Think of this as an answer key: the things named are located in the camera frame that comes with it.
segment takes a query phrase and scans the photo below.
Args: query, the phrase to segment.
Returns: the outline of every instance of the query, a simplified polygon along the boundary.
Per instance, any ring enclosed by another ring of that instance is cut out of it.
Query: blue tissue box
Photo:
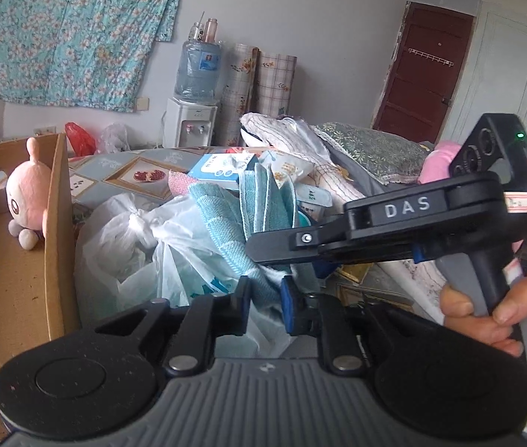
[[[257,157],[253,153],[205,154],[189,171],[189,176],[229,190],[239,190],[239,173],[253,170]]]

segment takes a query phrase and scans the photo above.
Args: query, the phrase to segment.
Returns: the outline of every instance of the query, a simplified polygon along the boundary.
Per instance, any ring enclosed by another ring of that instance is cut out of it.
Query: blue cloth
[[[260,312],[280,319],[280,283],[286,274],[306,291],[319,291],[310,264],[266,267],[253,262],[245,250],[251,234],[299,225],[294,187],[287,180],[279,190],[269,168],[259,164],[239,179],[239,197],[211,183],[194,183],[189,193],[202,213],[212,240],[233,271],[254,283],[253,304]]]
[[[0,0],[0,98],[132,112],[179,0]]]

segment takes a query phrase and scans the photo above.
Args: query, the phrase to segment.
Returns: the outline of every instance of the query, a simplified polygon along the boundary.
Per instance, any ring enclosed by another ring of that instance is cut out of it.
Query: teal floral fabric
[[[416,183],[429,154],[426,146],[375,129],[342,123],[325,123],[312,126],[312,129],[330,146],[354,159],[382,185]]]
[[[133,111],[179,0],[0,0],[0,98]]]

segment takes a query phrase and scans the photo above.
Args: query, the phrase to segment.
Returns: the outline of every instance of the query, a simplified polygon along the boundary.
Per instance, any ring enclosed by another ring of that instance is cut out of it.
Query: door
[[[442,139],[464,142],[485,112],[517,114],[527,129],[527,0],[482,0]]]
[[[374,129],[435,142],[464,61],[473,17],[411,3]]]

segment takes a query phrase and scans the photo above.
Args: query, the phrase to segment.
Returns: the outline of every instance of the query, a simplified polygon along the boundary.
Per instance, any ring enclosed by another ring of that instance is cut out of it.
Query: gray ribbed surface
[[[363,382],[325,373],[314,359],[217,359],[203,375],[171,381],[143,418],[116,433],[75,443],[35,440],[17,433],[3,445],[454,447],[470,444],[430,439],[411,431],[378,407]],[[519,438],[507,437],[472,445],[527,444]]]

